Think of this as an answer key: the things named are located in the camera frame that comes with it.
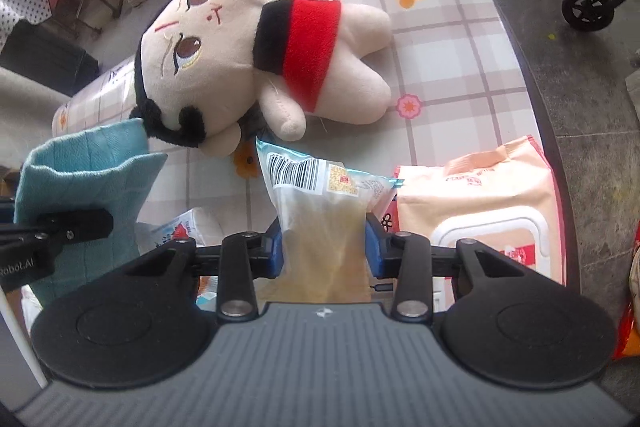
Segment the clear yellow snack bag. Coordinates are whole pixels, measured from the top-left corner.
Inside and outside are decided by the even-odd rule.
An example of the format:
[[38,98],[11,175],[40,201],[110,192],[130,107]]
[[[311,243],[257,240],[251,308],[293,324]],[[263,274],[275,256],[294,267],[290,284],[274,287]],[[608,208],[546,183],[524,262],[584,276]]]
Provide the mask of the clear yellow snack bag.
[[283,247],[283,268],[258,285],[258,301],[368,303],[367,215],[381,219],[402,181],[260,140],[256,152]]

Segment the light blue towel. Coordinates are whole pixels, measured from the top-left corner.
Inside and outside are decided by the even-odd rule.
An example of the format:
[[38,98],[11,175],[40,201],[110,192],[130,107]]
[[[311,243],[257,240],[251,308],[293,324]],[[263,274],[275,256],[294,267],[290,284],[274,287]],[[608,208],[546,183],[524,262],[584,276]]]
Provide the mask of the light blue towel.
[[15,223],[33,225],[46,213],[94,208],[113,217],[109,236],[64,247],[54,272],[30,284],[41,306],[139,256],[137,217],[166,158],[150,151],[138,118],[59,136],[29,153]]

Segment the pink baby wipes pack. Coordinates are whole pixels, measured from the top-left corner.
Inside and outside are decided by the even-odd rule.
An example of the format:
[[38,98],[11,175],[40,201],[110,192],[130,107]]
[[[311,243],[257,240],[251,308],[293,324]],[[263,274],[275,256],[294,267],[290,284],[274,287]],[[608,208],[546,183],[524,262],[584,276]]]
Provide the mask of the pink baby wipes pack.
[[566,283],[565,227],[544,150],[524,135],[440,167],[400,166],[401,231],[435,246],[477,239],[556,283]]

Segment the black-haired plush doll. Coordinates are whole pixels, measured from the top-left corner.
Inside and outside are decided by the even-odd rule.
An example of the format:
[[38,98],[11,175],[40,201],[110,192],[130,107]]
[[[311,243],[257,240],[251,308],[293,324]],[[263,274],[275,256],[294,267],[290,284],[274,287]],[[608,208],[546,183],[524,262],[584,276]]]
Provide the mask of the black-haired plush doll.
[[384,11],[340,0],[170,0],[140,37],[131,115],[152,138],[229,156],[259,107],[279,139],[307,119],[373,124],[392,90],[363,60],[392,41]]

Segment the black storage bin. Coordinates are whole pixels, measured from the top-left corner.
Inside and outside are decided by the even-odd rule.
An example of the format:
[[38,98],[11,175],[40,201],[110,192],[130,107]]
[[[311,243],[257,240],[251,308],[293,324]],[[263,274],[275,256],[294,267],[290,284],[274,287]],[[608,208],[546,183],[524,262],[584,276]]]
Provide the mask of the black storage bin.
[[98,61],[42,25],[19,20],[1,51],[1,66],[73,96],[100,75]]

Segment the red plastic bag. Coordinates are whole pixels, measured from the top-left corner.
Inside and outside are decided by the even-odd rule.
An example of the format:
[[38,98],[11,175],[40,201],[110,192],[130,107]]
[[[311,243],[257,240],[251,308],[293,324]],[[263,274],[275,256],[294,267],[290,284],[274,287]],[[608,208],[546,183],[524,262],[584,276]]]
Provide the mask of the red plastic bag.
[[639,337],[639,241],[640,229],[634,234],[634,248],[628,275],[626,307],[617,329],[617,343],[613,359],[635,358],[640,353]]

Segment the polka dot cloth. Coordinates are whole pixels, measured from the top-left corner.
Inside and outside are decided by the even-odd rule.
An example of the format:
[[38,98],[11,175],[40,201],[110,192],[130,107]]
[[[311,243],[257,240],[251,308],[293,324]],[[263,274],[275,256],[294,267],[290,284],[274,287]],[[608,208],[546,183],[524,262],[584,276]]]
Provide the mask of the polka dot cloth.
[[39,25],[51,16],[50,0],[0,0],[0,49],[21,20]]

